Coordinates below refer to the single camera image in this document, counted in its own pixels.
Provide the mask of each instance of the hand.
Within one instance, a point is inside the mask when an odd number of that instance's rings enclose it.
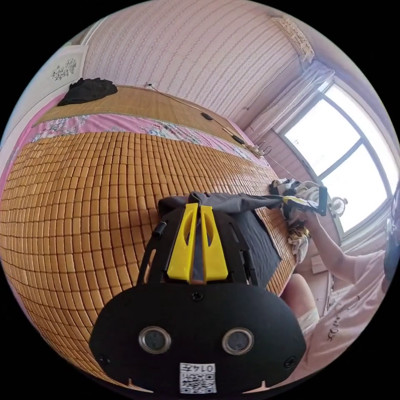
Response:
[[[299,215],[299,219],[304,221],[304,226],[312,233],[321,226],[317,214],[312,211],[304,211]]]

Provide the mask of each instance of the small fan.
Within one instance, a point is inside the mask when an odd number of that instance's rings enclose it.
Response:
[[[332,202],[329,203],[329,208],[334,218],[336,218],[337,216],[341,217],[343,215],[347,202],[347,199],[342,199],[340,197],[334,197],[332,199]]]

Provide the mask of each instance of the pink striped wallpaper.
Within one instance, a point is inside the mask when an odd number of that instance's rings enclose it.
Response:
[[[302,72],[267,8],[247,0],[141,3],[109,16],[88,45],[84,78],[151,82],[242,129]]]

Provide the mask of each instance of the person's arm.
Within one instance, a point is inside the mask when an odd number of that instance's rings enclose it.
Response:
[[[355,283],[355,261],[357,257],[348,256],[329,237],[316,214],[305,213],[305,226],[309,230],[312,240],[326,269],[349,283]]]

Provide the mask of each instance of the black handle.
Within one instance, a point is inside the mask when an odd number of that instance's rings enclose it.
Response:
[[[326,208],[328,205],[328,189],[326,186],[320,186],[318,198],[318,214],[326,216]]]

